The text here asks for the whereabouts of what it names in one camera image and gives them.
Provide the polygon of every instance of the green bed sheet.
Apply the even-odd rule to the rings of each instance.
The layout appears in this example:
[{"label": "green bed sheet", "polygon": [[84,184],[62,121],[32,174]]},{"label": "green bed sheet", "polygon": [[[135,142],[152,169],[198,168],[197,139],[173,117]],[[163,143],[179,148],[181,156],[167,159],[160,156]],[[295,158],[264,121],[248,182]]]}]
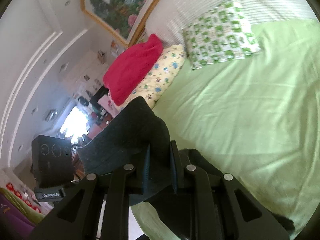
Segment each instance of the green bed sheet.
[{"label": "green bed sheet", "polygon": [[[320,201],[320,24],[291,20],[252,30],[261,53],[195,71],[186,60],[153,111],[179,149],[198,149],[265,207],[292,219],[293,239]],[[149,203],[132,211],[151,240],[178,239]]]}]

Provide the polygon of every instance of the wooden frame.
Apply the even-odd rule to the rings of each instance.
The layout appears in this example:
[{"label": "wooden frame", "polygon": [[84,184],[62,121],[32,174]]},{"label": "wooden frame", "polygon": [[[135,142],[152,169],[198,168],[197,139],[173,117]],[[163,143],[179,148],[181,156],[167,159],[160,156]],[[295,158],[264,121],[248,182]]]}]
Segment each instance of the wooden frame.
[{"label": "wooden frame", "polygon": [[[132,27],[131,32],[133,32],[133,33],[130,32],[129,38],[127,40],[124,39],[119,33],[117,33],[109,24],[107,24],[105,21],[103,21],[100,17],[98,17],[94,13],[88,11],[85,8],[85,0],[80,0],[80,5],[81,5],[81,10],[84,12],[84,14],[86,14],[89,18],[91,18],[96,23],[98,23],[103,28],[105,28],[107,31],[109,31],[111,33],[111,35],[122,46],[127,48],[127,47],[130,47],[130,46],[134,45],[135,43],[137,43],[140,35],[144,31],[145,23],[150,15],[150,13],[152,12],[152,10],[154,9],[154,7],[157,5],[158,2],[159,2],[159,0],[149,1],[148,4],[146,2],[146,4],[142,7],[142,9],[138,15],[137,22],[135,22],[134,26]],[[146,11],[142,15],[142,13],[143,13],[142,11],[145,6],[148,6],[148,7],[146,8]]]}]

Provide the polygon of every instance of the landscape painting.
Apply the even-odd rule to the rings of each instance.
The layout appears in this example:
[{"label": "landscape painting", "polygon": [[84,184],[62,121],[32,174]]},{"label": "landscape painting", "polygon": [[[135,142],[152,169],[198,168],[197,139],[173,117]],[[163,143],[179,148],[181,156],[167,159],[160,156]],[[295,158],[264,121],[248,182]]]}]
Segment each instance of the landscape painting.
[{"label": "landscape painting", "polygon": [[83,9],[112,28],[112,33],[127,41],[141,8],[147,0],[82,0]]}]

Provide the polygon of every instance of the painting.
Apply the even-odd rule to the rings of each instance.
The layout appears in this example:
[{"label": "painting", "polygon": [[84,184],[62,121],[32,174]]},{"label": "painting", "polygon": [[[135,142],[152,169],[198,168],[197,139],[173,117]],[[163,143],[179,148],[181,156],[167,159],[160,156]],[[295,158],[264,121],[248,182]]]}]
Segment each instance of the painting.
[{"label": "painting", "polygon": [[159,0],[81,0],[82,10],[124,46],[136,42]]}]

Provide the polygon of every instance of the pink flower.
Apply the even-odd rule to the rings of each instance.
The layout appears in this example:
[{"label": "pink flower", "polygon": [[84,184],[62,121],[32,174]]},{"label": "pink flower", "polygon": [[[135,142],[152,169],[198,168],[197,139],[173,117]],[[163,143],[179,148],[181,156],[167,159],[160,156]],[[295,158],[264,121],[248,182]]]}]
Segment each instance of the pink flower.
[{"label": "pink flower", "polygon": [[132,14],[132,15],[129,16],[128,24],[129,24],[130,27],[132,27],[134,25],[137,17],[138,17],[138,15],[136,15],[136,14]]}]

